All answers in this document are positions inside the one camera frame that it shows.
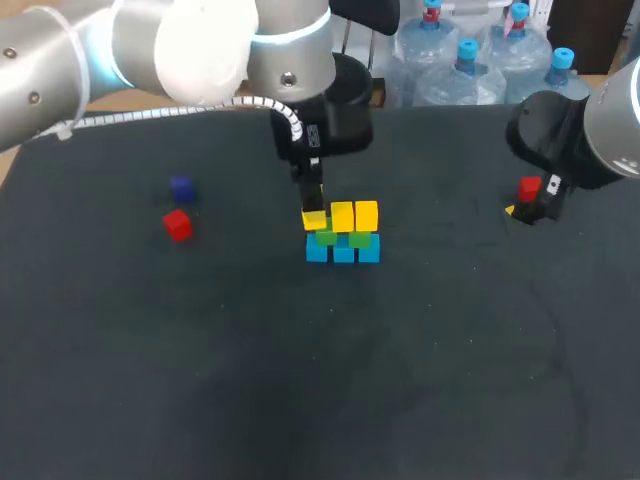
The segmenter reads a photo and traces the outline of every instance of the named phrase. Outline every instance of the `blue bottle cap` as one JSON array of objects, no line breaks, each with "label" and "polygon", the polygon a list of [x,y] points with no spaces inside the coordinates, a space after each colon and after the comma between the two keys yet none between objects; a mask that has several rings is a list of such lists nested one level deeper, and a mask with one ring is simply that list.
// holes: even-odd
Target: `blue bottle cap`
[{"label": "blue bottle cap", "polygon": [[553,52],[551,66],[559,70],[568,70],[573,65],[574,58],[576,55],[570,48],[556,48]]},{"label": "blue bottle cap", "polygon": [[529,18],[529,5],[526,3],[514,3],[511,5],[511,16],[516,22],[522,22]]},{"label": "blue bottle cap", "polygon": [[458,44],[458,58],[461,60],[475,60],[478,56],[478,42],[473,38],[463,38]]}]

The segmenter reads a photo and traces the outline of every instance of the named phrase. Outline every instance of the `white robot arm segment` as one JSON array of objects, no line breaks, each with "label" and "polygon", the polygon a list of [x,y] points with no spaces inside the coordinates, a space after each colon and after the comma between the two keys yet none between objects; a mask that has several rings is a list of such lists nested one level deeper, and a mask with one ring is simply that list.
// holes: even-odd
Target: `white robot arm segment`
[{"label": "white robot arm segment", "polygon": [[0,151],[127,88],[218,104],[247,67],[256,95],[311,98],[335,78],[328,12],[328,0],[68,0],[2,20]]}]

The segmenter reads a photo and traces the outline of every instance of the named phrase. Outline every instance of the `dark table surface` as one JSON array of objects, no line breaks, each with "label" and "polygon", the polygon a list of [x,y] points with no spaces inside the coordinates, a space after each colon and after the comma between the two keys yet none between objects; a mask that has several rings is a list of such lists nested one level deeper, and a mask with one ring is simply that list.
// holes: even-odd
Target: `dark table surface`
[{"label": "dark table surface", "polygon": [[376,113],[327,160],[329,200],[380,203],[368,267],[305,263],[266,114],[28,144],[0,191],[0,478],[640,475],[640,184],[511,220],[535,170],[508,114]]}]

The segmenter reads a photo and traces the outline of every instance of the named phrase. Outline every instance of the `toy block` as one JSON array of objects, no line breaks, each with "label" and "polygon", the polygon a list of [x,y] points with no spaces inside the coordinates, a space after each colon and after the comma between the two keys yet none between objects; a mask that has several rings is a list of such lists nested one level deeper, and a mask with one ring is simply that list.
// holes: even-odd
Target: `toy block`
[{"label": "toy block", "polygon": [[518,187],[518,200],[522,203],[531,203],[538,196],[538,192],[542,188],[542,178],[540,177],[522,177]]},{"label": "toy block", "polygon": [[319,210],[317,212],[302,211],[302,223],[307,232],[324,230],[327,228],[327,212]]},{"label": "toy block", "polygon": [[162,219],[167,233],[173,241],[180,243],[193,235],[191,220],[182,210],[174,210]]},{"label": "toy block", "polygon": [[334,232],[353,232],[353,217],[353,202],[333,202],[331,204],[331,219]]},{"label": "toy block", "polygon": [[378,231],[378,202],[356,202],[356,231]]},{"label": "toy block", "polygon": [[371,246],[371,233],[351,232],[349,234],[349,246],[351,248],[369,248]]},{"label": "toy block", "polygon": [[316,234],[307,235],[307,262],[327,263],[329,260],[329,249],[318,245]]},{"label": "toy block", "polygon": [[358,250],[358,261],[360,263],[380,263],[380,235],[371,234],[371,246]]},{"label": "toy block", "polygon": [[191,178],[184,175],[171,177],[171,193],[176,203],[193,203],[196,201],[196,192],[193,189]]},{"label": "toy block", "polygon": [[333,263],[355,263],[356,251],[349,246],[347,235],[338,235],[338,244],[333,247]]},{"label": "toy block", "polygon": [[338,234],[331,227],[331,217],[327,218],[327,228],[316,232],[316,241],[321,247],[333,247],[338,243]]}]

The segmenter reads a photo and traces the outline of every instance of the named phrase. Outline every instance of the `water bottle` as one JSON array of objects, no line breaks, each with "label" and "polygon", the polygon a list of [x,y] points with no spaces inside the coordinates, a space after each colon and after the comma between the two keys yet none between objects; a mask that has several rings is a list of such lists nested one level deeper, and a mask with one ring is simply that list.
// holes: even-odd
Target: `water bottle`
[{"label": "water bottle", "polygon": [[410,107],[416,80],[436,61],[455,57],[458,30],[440,19],[442,0],[424,0],[422,18],[405,23],[396,35],[385,75],[387,105]]},{"label": "water bottle", "polygon": [[513,27],[505,37],[505,26],[491,28],[489,62],[499,68],[507,82],[515,78],[546,71],[551,61],[551,44],[546,36],[527,27],[529,5],[511,6]]},{"label": "water bottle", "polygon": [[591,95],[589,86],[571,72],[575,54],[568,48],[553,52],[551,68],[546,75],[534,75],[513,80],[507,86],[507,103],[522,103],[531,95],[543,90],[553,90],[571,100],[582,100]]},{"label": "water bottle", "polygon": [[458,58],[441,62],[425,73],[416,85],[416,106],[495,105],[504,103],[507,81],[500,70],[476,62],[478,42],[465,38]]}]

